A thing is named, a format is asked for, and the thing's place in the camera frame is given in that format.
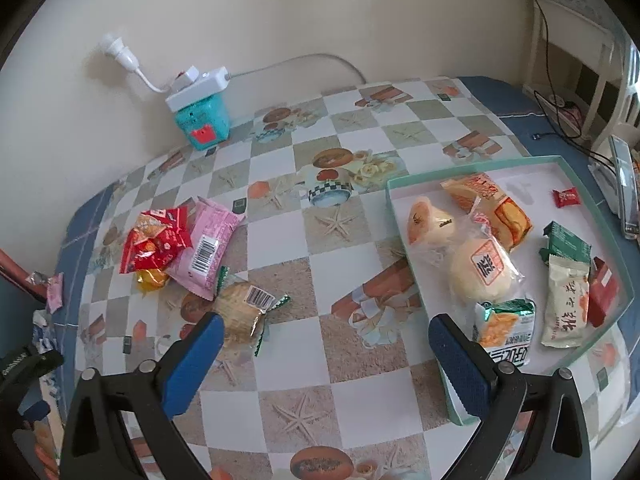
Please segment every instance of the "white cable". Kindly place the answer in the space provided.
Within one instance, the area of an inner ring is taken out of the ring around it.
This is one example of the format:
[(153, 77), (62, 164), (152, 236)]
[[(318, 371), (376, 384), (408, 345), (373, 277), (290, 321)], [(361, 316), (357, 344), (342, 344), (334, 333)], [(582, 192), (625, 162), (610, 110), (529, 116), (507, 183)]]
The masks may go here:
[(136, 74), (138, 74), (140, 76), (140, 79), (142, 79), (142, 81), (145, 82), (145, 85), (147, 85), (149, 88), (151, 88), (154, 92), (158, 92), (159, 94), (166, 94), (170, 88), (158, 88), (157, 86), (154, 86), (151, 84), (151, 81), (149, 81), (149, 79), (146, 78), (146, 76), (142, 73), (142, 70), (140, 70), (139, 68), (136, 69)]
[(287, 62), (293, 61), (295, 59), (303, 59), (305, 57), (328, 57), (329, 59), (335, 59), (337, 61), (340, 61), (343, 65), (349, 67), (351, 70), (353, 70), (358, 75), (358, 77), (360, 78), (360, 81), (362, 82), (363, 85), (367, 84), (367, 78), (364, 77), (364, 74), (351, 61), (347, 61), (343, 57), (336, 56), (335, 54), (328, 54), (328, 53), (325, 53), (325, 52), (318, 52), (318, 53), (315, 53), (315, 54), (303, 54), (302, 56), (290, 57), (289, 59), (285, 59), (284, 61), (279, 61), (277, 63), (273, 63), (273, 64), (270, 64), (268, 66), (263, 66), (262, 68), (254, 68), (253, 70), (248, 70), (247, 72), (239, 72), (237, 74), (230, 74), (230, 77), (234, 78), (234, 77), (240, 77), (242, 75), (253, 74), (255, 72), (261, 72), (262, 70), (267, 70), (269, 68), (274, 68), (275, 66), (279, 66), (279, 65), (281, 65), (283, 63), (287, 63)]

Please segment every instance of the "red snack bag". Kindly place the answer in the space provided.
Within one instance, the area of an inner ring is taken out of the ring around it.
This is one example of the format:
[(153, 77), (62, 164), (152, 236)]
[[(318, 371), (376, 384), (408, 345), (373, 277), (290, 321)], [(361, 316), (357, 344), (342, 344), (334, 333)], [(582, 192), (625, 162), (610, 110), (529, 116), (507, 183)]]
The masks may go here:
[(553, 194), (554, 202), (558, 209), (566, 205), (580, 205), (582, 203), (580, 196), (578, 195), (578, 190), (575, 189), (575, 187), (565, 189), (564, 191), (556, 191), (554, 189)]
[(191, 247), (185, 206), (143, 211), (127, 235), (120, 273), (162, 270), (185, 247)]
[(620, 286), (611, 269), (603, 260), (594, 258), (593, 261), (596, 265), (596, 272), (590, 280), (587, 319), (593, 326), (598, 327), (604, 322)]

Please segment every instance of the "snack bar package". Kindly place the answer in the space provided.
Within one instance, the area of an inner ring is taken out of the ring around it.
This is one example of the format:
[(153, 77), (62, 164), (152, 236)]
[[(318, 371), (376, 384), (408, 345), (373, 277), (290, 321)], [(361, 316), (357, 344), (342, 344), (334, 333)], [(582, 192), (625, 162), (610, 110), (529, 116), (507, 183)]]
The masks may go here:
[(184, 250), (166, 273), (194, 294), (213, 300), (220, 260), (244, 215), (198, 197), (191, 238), (194, 246)]
[(580, 346), (589, 308), (589, 264), (549, 256), (549, 295), (542, 344), (554, 348)]
[(222, 284), (213, 303), (213, 311), (225, 322), (225, 347), (250, 345), (257, 355), (264, 335), (266, 314), (289, 301), (289, 296), (276, 298), (239, 276), (220, 275)]
[(494, 362), (509, 361), (522, 366), (528, 360), (535, 318), (536, 306), (531, 300), (476, 303), (473, 341)]
[(494, 237), (507, 251), (517, 246), (531, 229), (529, 217), (486, 173), (452, 178), (440, 185), (467, 213), (480, 197), (479, 210), (487, 215)]
[(549, 255), (555, 254), (569, 260), (590, 264), (591, 246), (566, 227), (554, 221), (545, 227), (543, 234), (548, 237), (547, 247), (543, 247), (539, 251), (543, 262), (547, 263)]
[(589, 280), (589, 312), (587, 320), (593, 326), (600, 326), (618, 295), (620, 286), (609, 266), (600, 258), (594, 258), (595, 272)]
[(191, 247), (186, 208), (152, 209), (136, 219), (125, 241), (120, 273), (163, 270), (184, 248)]

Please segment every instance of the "green snack box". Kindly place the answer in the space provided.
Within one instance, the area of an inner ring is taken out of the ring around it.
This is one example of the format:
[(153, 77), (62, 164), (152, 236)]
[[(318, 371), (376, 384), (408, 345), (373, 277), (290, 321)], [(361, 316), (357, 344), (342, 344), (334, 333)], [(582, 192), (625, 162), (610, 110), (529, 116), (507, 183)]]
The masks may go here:
[(544, 235), (548, 237), (548, 246), (540, 249), (540, 257), (547, 265), (549, 255), (561, 256), (575, 262), (591, 263), (591, 246), (574, 235), (558, 222), (551, 222), (545, 227)]

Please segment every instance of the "pink snack bag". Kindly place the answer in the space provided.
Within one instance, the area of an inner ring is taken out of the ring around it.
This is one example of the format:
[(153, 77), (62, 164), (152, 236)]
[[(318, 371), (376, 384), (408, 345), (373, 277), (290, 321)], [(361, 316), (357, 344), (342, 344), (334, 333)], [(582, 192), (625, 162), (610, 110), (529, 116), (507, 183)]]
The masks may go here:
[(191, 231), (193, 247), (185, 248), (164, 270), (194, 294), (212, 301), (220, 260), (244, 215), (232, 213), (212, 200), (198, 197)]
[(47, 312), (50, 314), (62, 307), (62, 280), (62, 272), (49, 278), (49, 284), (47, 285)]

